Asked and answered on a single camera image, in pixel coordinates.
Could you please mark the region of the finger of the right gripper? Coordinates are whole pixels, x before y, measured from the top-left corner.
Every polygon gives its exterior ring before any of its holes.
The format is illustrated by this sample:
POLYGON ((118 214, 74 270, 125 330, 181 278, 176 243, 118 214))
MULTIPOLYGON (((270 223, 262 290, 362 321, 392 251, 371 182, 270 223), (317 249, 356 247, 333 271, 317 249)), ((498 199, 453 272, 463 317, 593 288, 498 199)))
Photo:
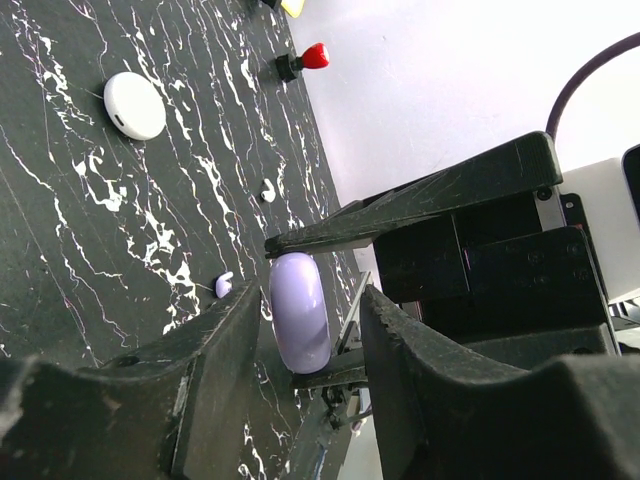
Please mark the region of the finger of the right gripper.
POLYGON ((318 389, 344 385, 365 384, 368 381, 364 351, 351 350, 332 357, 327 365, 311 374, 294 374, 294 389, 318 389))

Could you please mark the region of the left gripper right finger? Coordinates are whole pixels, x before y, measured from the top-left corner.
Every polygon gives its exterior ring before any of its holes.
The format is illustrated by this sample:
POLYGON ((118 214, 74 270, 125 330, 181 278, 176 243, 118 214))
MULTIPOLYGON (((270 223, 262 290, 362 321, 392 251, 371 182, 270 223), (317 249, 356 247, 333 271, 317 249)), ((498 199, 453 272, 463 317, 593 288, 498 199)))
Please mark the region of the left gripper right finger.
POLYGON ((364 359, 387 479, 635 479, 639 360, 563 355, 531 370, 414 320, 374 287, 364 359))

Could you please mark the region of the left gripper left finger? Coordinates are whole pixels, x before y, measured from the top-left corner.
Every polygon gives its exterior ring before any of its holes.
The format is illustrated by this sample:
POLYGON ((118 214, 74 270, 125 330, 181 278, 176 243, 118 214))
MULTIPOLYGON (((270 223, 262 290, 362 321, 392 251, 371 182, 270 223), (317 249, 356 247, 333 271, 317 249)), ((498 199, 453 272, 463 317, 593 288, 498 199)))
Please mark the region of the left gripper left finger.
POLYGON ((100 368, 1 362, 5 479, 229 479, 260 323, 255 281, 100 368))

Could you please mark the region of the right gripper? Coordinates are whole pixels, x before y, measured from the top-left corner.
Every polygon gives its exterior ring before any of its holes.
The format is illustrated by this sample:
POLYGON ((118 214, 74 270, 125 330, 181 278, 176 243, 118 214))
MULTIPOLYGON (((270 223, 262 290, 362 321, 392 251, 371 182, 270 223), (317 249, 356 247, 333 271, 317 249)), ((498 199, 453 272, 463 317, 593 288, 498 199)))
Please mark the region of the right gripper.
POLYGON ((383 293, 451 340, 482 355, 617 355, 580 197, 561 196, 565 225, 543 230, 523 194, 561 182, 553 140, 535 131, 269 238, 265 256, 364 248, 384 234, 383 293))

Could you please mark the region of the purple earbud charging case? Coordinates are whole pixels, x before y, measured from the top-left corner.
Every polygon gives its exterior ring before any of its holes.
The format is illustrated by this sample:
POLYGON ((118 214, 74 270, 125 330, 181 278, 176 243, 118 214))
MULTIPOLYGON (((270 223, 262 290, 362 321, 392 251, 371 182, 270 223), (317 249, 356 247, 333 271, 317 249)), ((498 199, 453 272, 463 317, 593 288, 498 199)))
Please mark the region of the purple earbud charging case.
POLYGON ((285 366, 296 374, 320 371, 332 346, 316 262, 300 252, 278 257, 271 266, 269 290, 274 334, 285 366))

